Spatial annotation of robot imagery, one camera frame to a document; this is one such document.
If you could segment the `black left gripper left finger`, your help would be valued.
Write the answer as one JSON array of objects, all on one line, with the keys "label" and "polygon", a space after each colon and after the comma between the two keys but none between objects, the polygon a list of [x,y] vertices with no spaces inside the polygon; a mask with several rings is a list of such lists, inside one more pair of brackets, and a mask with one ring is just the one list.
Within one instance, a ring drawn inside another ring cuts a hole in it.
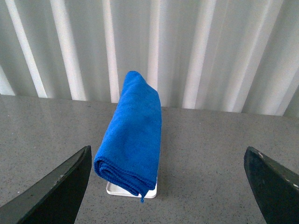
[{"label": "black left gripper left finger", "polygon": [[72,224],[88,185],[92,166],[85,146],[43,179],[1,206],[2,224]]}]

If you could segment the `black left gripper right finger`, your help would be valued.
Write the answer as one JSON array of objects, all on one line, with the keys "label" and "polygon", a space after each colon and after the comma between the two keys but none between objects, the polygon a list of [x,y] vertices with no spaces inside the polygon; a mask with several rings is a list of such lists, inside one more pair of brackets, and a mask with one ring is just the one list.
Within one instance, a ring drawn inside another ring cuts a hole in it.
[{"label": "black left gripper right finger", "polygon": [[299,222],[299,175],[247,147],[244,169],[257,205],[268,224]]}]

